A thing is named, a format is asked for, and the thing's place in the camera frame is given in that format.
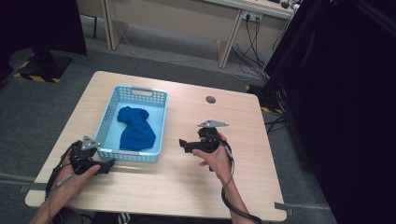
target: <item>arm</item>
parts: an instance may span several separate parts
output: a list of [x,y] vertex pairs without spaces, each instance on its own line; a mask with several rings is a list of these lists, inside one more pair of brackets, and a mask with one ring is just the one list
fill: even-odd
[[[55,179],[48,199],[40,205],[35,216],[30,221],[31,224],[50,223],[61,208],[78,194],[88,179],[100,169],[100,165],[95,165],[84,174],[75,175],[72,165],[66,165],[69,163],[70,160],[65,158],[63,162],[65,166]],[[57,183],[62,180],[65,180],[64,183],[57,186]]]
[[[219,133],[219,135],[221,139],[223,139],[224,141],[227,140],[222,133]],[[239,210],[248,213],[248,209],[246,208],[239,194],[238,188],[236,187],[235,182],[233,181],[230,162],[225,147],[223,145],[220,145],[215,152],[210,154],[205,153],[199,149],[194,149],[192,151],[192,154],[204,159],[204,161],[199,163],[200,166],[209,165],[210,168],[212,168],[212,170],[216,173],[216,176],[220,180],[221,185],[225,190],[225,195],[228,201],[230,202],[230,204],[232,204],[234,207],[238,208]],[[233,223],[238,223],[238,224],[254,223],[252,220],[241,217],[232,211],[230,211],[230,213],[231,213],[231,220],[233,221]]]

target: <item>blue cloth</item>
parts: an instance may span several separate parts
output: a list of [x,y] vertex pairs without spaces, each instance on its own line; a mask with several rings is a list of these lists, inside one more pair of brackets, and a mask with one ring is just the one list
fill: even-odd
[[148,117],[145,109],[129,106],[120,109],[117,121],[127,125],[121,134],[120,149],[140,150],[154,146],[156,136],[146,121]]

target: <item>table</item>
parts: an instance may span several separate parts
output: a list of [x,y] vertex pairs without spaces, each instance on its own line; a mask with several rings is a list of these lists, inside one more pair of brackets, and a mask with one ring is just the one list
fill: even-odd
[[[46,183],[65,150],[84,134],[94,136],[113,87],[130,84],[168,92],[163,151],[157,163],[117,161],[108,175],[90,179],[69,206],[92,211],[128,212],[183,217],[228,218],[220,197],[221,184],[201,159],[186,154],[178,139],[198,141],[199,122],[230,123],[218,130],[233,149],[234,180],[249,212],[264,220],[282,221],[283,203],[262,112],[255,95],[200,86],[96,72],[49,154],[35,183]],[[216,98],[208,103],[206,96]],[[39,206],[44,190],[29,190],[26,203]]]
[[[110,49],[116,49],[128,24],[198,35],[217,40],[219,67],[224,68],[233,43],[249,46],[244,13],[261,13],[258,47],[272,49],[292,10],[267,0],[105,0]],[[251,32],[256,25],[251,24]]]

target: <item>wooden tabletop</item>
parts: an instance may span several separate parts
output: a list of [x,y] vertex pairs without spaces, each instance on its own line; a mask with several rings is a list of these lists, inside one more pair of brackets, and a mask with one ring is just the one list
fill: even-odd
[[[69,206],[92,211],[183,217],[230,217],[221,184],[200,158],[185,153],[178,139],[199,141],[199,122],[214,119],[230,126],[224,133],[235,159],[234,180],[252,215],[282,221],[286,212],[276,168],[255,95],[143,77],[96,72],[49,154],[35,183],[47,183],[66,149],[83,135],[94,137],[114,86],[126,84],[168,92],[163,149],[156,163],[117,161],[108,175],[90,179]],[[216,98],[209,104],[205,98]],[[44,190],[30,190],[26,203],[39,206]]]

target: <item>blue plastic basket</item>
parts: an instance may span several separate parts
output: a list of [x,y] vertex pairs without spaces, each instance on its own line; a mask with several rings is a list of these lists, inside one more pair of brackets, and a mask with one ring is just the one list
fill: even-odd
[[[162,148],[166,105],[166,91],[126,85],[115,86],[95,135],[96,142],[100,143],[97,148],[99,157],[121,161],[156,162]],[[147,122],[156,135],[153,147],[139,151],[120,150],[120,137],[126,124],[118,122],[117,115],[125,106],[148,111]]]

